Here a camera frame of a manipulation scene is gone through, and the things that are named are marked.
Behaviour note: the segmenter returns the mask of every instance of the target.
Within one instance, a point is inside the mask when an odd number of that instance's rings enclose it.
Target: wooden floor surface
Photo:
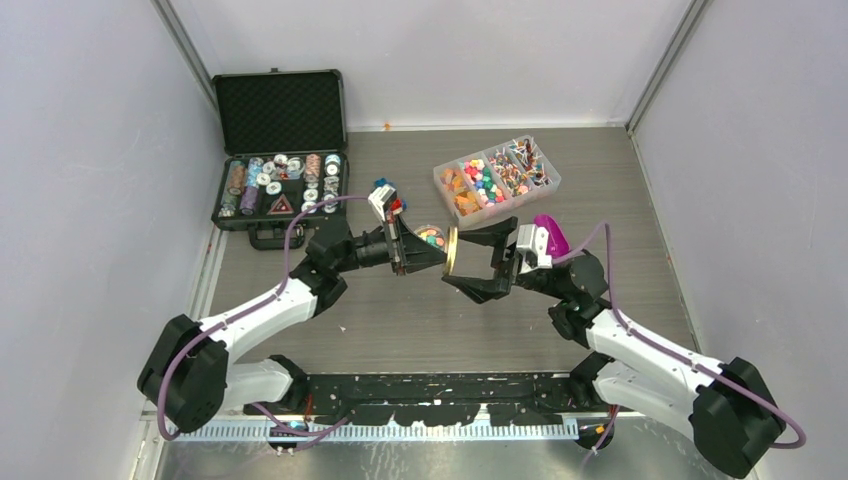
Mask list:
[[[614,237],[616,295],[634,320],[693,347],[673,273],[666,259],[635,153],[621,128],[470,130],[357,133],[350,135],[350,192],[367,194],[386,177],[407,200],[411,227],[447,229],[450,217],[433,186],[433,167],[519,135],[535,136],[563,177],[551,197],[515,211],[523,223],[553,215],[572,245],[607,220]],[[354,233],[377,226],[367,204],[351,204]],[[602,258],[603,238],[590,249]],[[292,252],[292,264],[303,250]],[[490,276],[490,252],[460,245],[459,275]],[[476,305],[440,281],[440,268],[395,277],[388,266],[345,275],[349,288],[334,308],[291,327],[242,361],[283,354],[307,372],[497,372],[569,370],[587,354],[554,331],[554,302],[515,289],[506,298]],[[247,235],[230,233],[212,304],[213,314],[233,308],[280,281],[281,252],[258,252]]]

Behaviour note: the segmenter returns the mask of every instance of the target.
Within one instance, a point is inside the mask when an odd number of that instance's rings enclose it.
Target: red triangle sign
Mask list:
[[[294,210],[291,208],[289,199],[286,198],[286,194],[283,193],[280,195],[280,198],[271,205],[271,209],[268,210],[268,215],[282,215],[292,213],[293,211]]]

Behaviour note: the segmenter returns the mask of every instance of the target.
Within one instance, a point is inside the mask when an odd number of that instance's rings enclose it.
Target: plastic organizer box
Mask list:
[[[525,135],[439,165],[433,181],[462,228],[556,192],[562,177]]]

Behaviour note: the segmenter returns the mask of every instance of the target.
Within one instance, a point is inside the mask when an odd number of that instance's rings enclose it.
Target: clear plastic container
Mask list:
[[[530,142],[533,162],[521,161],[524,155],[520,145],[523,145],[525,140]],[[475,180],[465,172],[466,163],[476,159],[483,160],[494,186],[502,192],[503,201],[493,201],[488,195],[484,198],[481,192],[478,192],[479,188],[475,185]],[[462,178],[462,182],[454,180],[453,185],[447,185],[444,180],[446,171],[456,172]],[[501,173],[510,178],[502,178]],[[439,165],[433,169],[433,181],[442,193],[448,210],[456,218],[458,226],[464,228],[551,195],[559,188],[562,177],[536,145],[533,137],[524,135],[482,152]],[[457,191],[461,194],[459,200],[456,198]],[[476,202],[473,208],[467,207],[470,202],[466,199],[469,197]]]

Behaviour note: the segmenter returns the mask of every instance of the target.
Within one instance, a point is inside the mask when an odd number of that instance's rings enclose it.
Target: metal frame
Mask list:
[[[156,11],[162,18],[162,23],[174,38],[177,49],[179,49],[183,58],[185,58],[186,65],[188,65],[189,70],[191,70],[198,85],[203,90],[206,99],[215,107],[217,114],[218,100],[215,96],[215,88],[212,86],[212,77],[209,76],[209,71],[203,64],[203,60],[201,60],[197,48],[195,48],[194,43],[192,43],[191,38],[188,36],[188,31],[186,31],[179,15],[174,10],[174,6],[171,5],[170,0],[150,0],[150,3],[156,8]]]
[[[636,108],[633,110],[630,120],[625,124],[628,135],[633,136],[633,133],[639,126],[639,122],[642,121],[642,118],[648,111],[648,107],[651,106],[651,102],[653,102],[654,97],[656,97],[657,92],[662,86],[665,77],[668,75],[680,52],[686,46],[686,42],[692,36],[692,32],[698,26],[699,20],[710,3],[712,3],[712,0],[690,1],[689,8],[686,9],[686,13],[683,15],[683,19],[677,26],[674,35],[672,35],[671,42],[660,59],[660,63],[657,64],[657,68],[648,81],[648,86],[645,87],[645,91],[639,97],[639,101],[636,103]]]

